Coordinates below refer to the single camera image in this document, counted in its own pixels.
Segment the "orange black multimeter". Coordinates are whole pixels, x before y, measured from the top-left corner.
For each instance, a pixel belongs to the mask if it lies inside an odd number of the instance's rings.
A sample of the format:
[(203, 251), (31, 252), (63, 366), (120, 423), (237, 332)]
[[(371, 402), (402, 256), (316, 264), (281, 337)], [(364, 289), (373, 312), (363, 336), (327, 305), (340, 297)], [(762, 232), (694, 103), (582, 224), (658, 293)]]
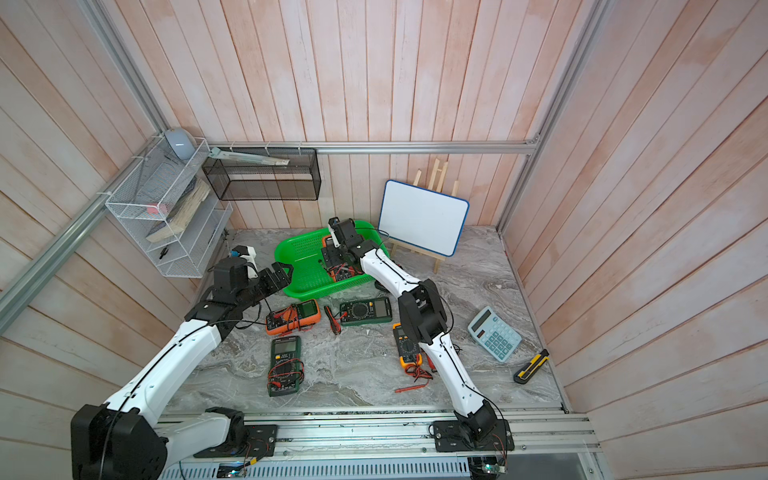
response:
[(335, 283), (363, 274), (360, 268), (347, 263), (343, 259), (342, 253), (335, 246), (331, 235), (323, 238), (321, 254), (324, 268)]

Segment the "green plastic basket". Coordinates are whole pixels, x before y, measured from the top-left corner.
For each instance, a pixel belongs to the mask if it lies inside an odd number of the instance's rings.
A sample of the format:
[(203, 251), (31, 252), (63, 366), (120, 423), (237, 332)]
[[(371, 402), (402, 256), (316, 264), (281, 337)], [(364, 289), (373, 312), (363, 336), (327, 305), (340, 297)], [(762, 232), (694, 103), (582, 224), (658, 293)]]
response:
[(329, 235), (328, 227), (324, 227), (286, 239), (275, 248), (275, 261), (293, 267), (291, 283), (283, 290), (287, 296), (300, 301), (318, 299), (374, 280), (362, 274), (334, 281), (321, 251)]

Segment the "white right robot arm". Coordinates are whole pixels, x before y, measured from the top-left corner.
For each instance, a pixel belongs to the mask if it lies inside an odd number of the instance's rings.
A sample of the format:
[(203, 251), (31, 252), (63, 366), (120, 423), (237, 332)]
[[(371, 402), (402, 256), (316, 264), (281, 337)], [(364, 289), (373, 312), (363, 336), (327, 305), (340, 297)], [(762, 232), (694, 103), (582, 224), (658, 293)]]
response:
[(358, 233), (351, 218), (329, 219), (328, 230), (342, 259), (360, 267), (398, 301), (401, 326), (436, 366), (464, 441), (471, 449), (478, 450), (500, 428), (498, 441), (501, 452), (506, 454), (513, 446), (503, 413), (475, 387), (459, 358), (450, 336), (453, 317), (446, 313), (434, 281), (420, 280), (400, 268), (379, 243)]

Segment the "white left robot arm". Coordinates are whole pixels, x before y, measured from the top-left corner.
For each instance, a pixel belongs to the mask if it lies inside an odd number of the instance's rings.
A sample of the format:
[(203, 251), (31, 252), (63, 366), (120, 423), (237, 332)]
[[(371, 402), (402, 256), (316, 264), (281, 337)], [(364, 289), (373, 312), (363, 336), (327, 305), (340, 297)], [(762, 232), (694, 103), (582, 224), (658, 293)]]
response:
[(198, 364), (235, 329), (245, 310), (290, 285), (293, 267), (258, 269), (252, 248), (236, 247), (214, 267), (213, 283), (172, 339), (124, 387), (71, 420), (76, 479), (157, 479), (205, 451), (239, 455), (249, 443), (242, 412), (215, 407), (158, 429), (165, 407)]

